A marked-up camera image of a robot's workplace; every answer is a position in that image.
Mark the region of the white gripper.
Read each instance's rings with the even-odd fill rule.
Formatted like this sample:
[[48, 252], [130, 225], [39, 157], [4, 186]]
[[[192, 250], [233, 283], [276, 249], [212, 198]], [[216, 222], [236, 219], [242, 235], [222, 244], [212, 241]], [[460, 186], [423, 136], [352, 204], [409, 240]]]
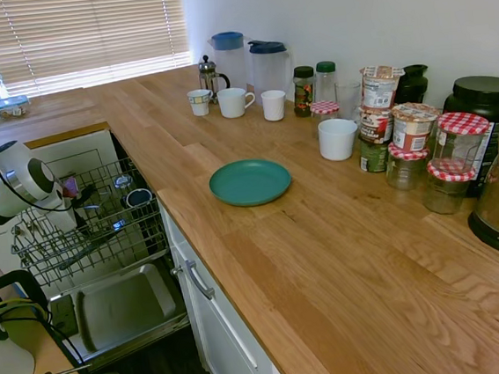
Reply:
[[62, 232], [77, 228], [77, 221], [70, 198], [64, 197], [63, 187], [59, 183], [53, 185], [53, 192], [46, 199], [48, 220]]

